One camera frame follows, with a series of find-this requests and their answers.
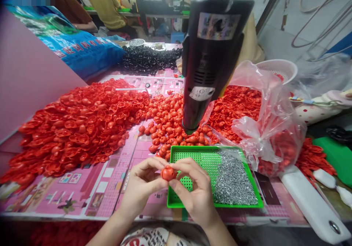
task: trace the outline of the pink wall panel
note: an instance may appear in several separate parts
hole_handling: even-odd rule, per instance
[[[6,8],[0,14],[1,144],[38,109],[87,84]]]

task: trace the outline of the workbench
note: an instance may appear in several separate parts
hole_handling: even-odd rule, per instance
[[[181,47],[180,44],[165,46],[167,50]],[[128,76],[113,69],[99,81],[122,78],[137,88],[145,88],[146,84],[150,84],[149,94],[168,96],[168,90],[183,92],[184,79],[175,78],[174,74],[177,73],[177,69],[165,69],[155,76]],[[131,168],[153,156],[148,150],[151,145],[150,136],[138,137],[139,126],[147,126],[149,122],[150,120],[144,121],[132,127],[125,146],[105,163],[77,168],[58,178],[38,176],[26,190],[0,202],[1,215],[15,220],[107,220],[121,204]],[[258,173],[253,173],[253,176],[264,201],[264,208],[218,209],[225,223],[308,226],[279,178],[269,179]],[[164,189],[151,195],[136,221],[158,219],[192,222],[185,209],[167,208],[167,192]]]
[[[90,15],[97,15],[97,12],[95,10],[87,10],[88,14]],[[140,14],[138,13],[130,13],[130,12],[118,12],[120,15],[124,17],[140,17]],[[183,14],[146,14],[146,17],[154,17],[154,18],[183,18],[183,19],[189,19],[189,15],[183,15]]]

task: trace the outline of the green cloth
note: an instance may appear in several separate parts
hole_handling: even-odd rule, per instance
[[[118,0],[89,0],[100,20],[108,29],[119,29],[126,25],[123,17],[117,12],[121,8]]]

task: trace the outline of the green pegboard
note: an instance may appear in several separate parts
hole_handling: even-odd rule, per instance
[[[216,153],[219,148],[216,146],[171,146],[170,153],[170,163],[174,163],[180,159],[191,157],[193,158],[204,170],[209,174],[212,190],[215,189],[216,179],[217,179],[217,168],[218,164],[221,164],[221,156]],[[255,180],[252,176],[248,164],[243,163],[245,171],[247,173],[248,179],[253,186],[254,193],[258,199],[257,205],[227,205],[214,203],[215,207],[230,207],[230,208],[262,208],[264,207],[263,201],[260,198],[260,194],[255,183]],[[183,186],[187,190],[192,191],[192,181],[189,177],[183,177],[181,179]],[[168,190],[168,208],[184,208],[183,203],[181,202],[178,195],[174,190],[169,187]]]
[[[313,144],[324,149],[326,160],[335,168],[337,177],[352,188],[352,151],[329,137],[317,138]]]

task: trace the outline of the white plastic basket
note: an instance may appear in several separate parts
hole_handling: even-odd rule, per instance
[[[256,64],[260,70],[268,70],[283,77],[283,84],[289,83],[297,75],[297,65],[291,61],[274,59]]]

